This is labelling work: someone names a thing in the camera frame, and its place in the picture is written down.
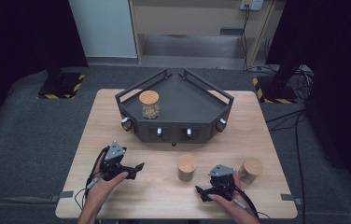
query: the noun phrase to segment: black curtain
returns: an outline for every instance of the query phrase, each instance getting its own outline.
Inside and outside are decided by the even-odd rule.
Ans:
[[[0,107],[21,77],[71,66],[88,65],[67,0],[0,0]]]
[[[351,0],[288,0],[267,63],[292,57],[312,69],[311,120],[331,159],[336,152],[351,173]]]

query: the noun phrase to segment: finger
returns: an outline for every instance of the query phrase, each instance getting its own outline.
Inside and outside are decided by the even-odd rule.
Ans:
[[[115,176],[113,179],[111,179],[109,182],[109,187],[111,189],[113,189],[114,187],[116,187],[118,184],[120,184],[124,179],[126,179],[126,177],[129,175],[129,173],[127,172],[122,172],[120,174],[118,174],[117,176]]]

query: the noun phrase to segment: electrical outlet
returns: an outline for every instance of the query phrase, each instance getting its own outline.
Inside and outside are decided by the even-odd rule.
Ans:
[[[242,0],[242,4],[240,4],[240,9],[246,10],[247,9],[246,6],[251,8],[252,2],[253,0]]]
[[[256,10],[259,11],[262,8],[264,0],[242,0],[242,4],[240,5],[241,10],[246,10],[246,6],[250,10]]]

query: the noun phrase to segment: white wall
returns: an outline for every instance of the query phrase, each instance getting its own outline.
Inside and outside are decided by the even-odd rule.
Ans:
[[[128,0],[69,0],[86,57],[137,58]]]

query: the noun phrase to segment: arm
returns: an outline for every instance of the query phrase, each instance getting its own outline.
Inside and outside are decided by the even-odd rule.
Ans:
[[[97,183],[89,190],[89,196],[86,199],[85,206],[79,215],[77,223],[94,223],[111,191],[120,184],[128,174],[127,172],[123,172],[110,181],[105,181],[100,177]]]
[[[239,176],[237,176],[237,174],[233,174],[233,179],[234,179],[234,184],[240,189],[241,182],[240,182]],[[238,224],[246,224],[246,223],[259,224],[260,223],[260,221],[255,216],[249,214],[245,209],[240,207],[234,201],[229,202],[228,200],[216,194],[209,194],[208,197],[210,197],[210,199],[212,199],[216,203],[219,203],[220,205],[222,205],[222,207],[224,207],[225,210],[228,211],[228,213],[231,215],[231,217],[236,223]],[[232,197],[236,198],[237,200],[242,202],[247,208],[251,209],[248,206],[248,203],[246,202],[246,200],[242,197],[242,195],[240,195],[239,192],[235,191],[232,194]]]

